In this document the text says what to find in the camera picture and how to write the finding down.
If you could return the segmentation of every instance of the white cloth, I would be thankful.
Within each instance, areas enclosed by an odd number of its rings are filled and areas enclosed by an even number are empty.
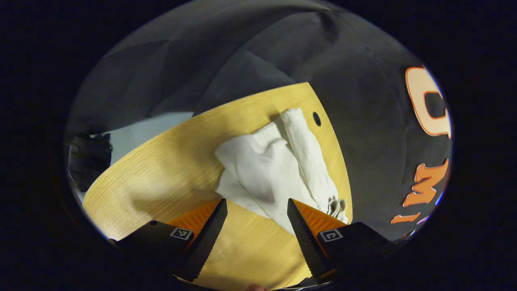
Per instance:
[[[215,155],[225,170],[216,192],[274,220],[294,235],[287,201],[296,199],[347,223],[344,200],[328,175],[320,145],[300,108],[250,135],[232,138]]]

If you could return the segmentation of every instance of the crumpled white towel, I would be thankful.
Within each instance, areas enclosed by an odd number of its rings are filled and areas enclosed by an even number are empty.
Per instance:
[[[225,170],[216,192],[294,235],[287,200],[296,199],[347,223],[344,200],[328,175],[320,145],[300,108],[250,135],[232,138],[215,155]]]

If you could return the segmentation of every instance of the wooden board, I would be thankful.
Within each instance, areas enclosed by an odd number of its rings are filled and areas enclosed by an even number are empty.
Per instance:
[[[131,151],[90,187],[83,207],[108,237],[120,240],[149,220],[168,222],[219,195],[223,166],[214,150],[224,141],[263,127],[288,108],[300,107],[321,145],[329,174],[348,207],[352,198],[343,155],[332,125],[308,83],[254,94],[206,111]],[[321,127],[313,119],[317,112]],[[244,290],[250,283],[276,289],[311,273],[296,238],[270,219],[228,201],[228,216],[195,284]]]

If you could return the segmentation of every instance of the dark cloth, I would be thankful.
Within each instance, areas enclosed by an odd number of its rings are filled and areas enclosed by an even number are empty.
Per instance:
[[[427,135],[413,111],[404,73],[422,65],[378,27],[327,2],[194,1],[142,26],[99,61],[67,131],[97,134],[167,112],[199,114],[309,82],[343,152],[354,222],[395,240],[421,226],[444,190],[446,179],[429,204],[402,207],[418,165],[442,165],[451,153],[447,136]],[[440,98],[426,99],[443,112]],[[390,224],[418,212],[417,221]]]

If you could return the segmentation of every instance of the light wood surface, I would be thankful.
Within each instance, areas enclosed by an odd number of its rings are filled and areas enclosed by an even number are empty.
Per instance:
[[[322,148],[329,174],[347,203],[352,198],[332,125],[308,83],[254,94],[206,111],[147,141],[108,168],[90,187],[83,207],[108,237],[120,240],[149,220],[168,222],[219,198],[223,166],[214,150],[224,141],[263,127],[300,107]],[[321,127],[313,119],[317,112]],[[228,216],[195,284],[244,290],[251,283],[275,289],[311,273],[298,242],[272,220],[228,201]]]

